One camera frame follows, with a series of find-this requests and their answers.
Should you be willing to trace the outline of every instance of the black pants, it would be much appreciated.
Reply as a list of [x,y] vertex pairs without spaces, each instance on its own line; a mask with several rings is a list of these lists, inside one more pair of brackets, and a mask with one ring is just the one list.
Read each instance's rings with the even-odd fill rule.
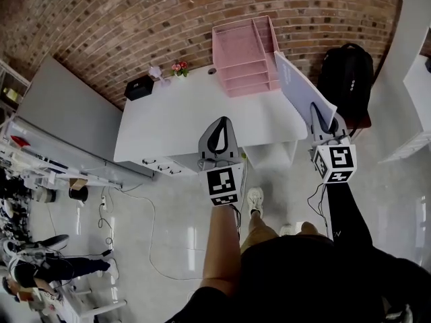
[[89,260],[85,257],[58,258],[49,255],[47,255],[46,263],[49,268],[44,268],[43,279],[48,283],[71,280],[96,271],[107,271],[110,266],[109,263],[102,260]]

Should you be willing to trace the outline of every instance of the pink desk organizer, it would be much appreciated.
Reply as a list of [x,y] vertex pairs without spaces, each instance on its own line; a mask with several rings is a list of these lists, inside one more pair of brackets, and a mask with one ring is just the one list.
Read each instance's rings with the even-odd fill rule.
[[213,28],[213,62],[229,97],[279,89],[278,50],[267,16]]

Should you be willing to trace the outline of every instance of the red object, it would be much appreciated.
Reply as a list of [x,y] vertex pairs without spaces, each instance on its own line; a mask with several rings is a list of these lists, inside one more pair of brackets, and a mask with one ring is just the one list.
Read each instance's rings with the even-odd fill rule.
[[14,140],[14,141],[17,143],[17,145],[18,145],[18,146],[20,146],[20,147],[30,146],[30,144],[29,144],[26,140],[24,140],[23,138],[21,138],[21,137],[14,137],[14,136],[12,135],[12,136],[11,136],[11,138],[12,138],[12,140]]

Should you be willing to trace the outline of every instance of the electrical outlet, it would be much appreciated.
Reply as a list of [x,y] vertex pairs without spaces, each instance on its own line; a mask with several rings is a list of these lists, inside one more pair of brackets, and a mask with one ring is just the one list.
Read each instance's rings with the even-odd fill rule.
[[103,205],[103,210],[105,211],[107,209],[106,207],[106,196],[102,196],[102,205]]

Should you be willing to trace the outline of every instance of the black backpack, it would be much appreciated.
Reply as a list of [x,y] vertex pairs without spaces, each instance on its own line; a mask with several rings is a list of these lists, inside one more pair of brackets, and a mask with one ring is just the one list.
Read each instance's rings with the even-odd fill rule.
[[323,60],[317,89],[344,119],[354,121],[350,136],[367,115],[373,75],[371,55],[357,44],[328,50]]

